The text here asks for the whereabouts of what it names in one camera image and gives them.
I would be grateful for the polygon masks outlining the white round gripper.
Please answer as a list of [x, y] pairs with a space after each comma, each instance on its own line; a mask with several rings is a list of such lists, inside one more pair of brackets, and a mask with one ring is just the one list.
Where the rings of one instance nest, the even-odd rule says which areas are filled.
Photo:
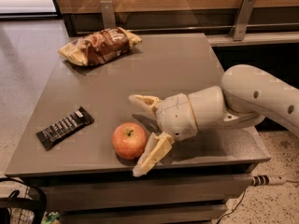
[[158, 126], [164, 132], [159, 135], [155, 133], [150, 135], [145, 150], [133, 169], [133, 176], [140, 177], [149, 172], [170, 152], [175, 140], [183, 141], [194, 137], [198, 130], [186, 94], [180, 93], [167, 97], [163, 101], [156, 96], [138, 94], [130, 95], [128, 99], [133, 105], [151, 114], [156, 112]]

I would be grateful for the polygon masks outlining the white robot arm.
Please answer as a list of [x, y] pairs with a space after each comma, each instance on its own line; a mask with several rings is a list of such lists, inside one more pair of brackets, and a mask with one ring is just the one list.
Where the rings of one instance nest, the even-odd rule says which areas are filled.
[[129, 101], [157, 121], [161, 134], [152, 134], [133, 169], [140, 177], [150, 171], [177, 141], [208, 128], [247, 128], [269, 118], [299, 135], [299, 90], [264, 70], [239, 64], [224, 72], [220, 86], [160, 99], [131, 95]]

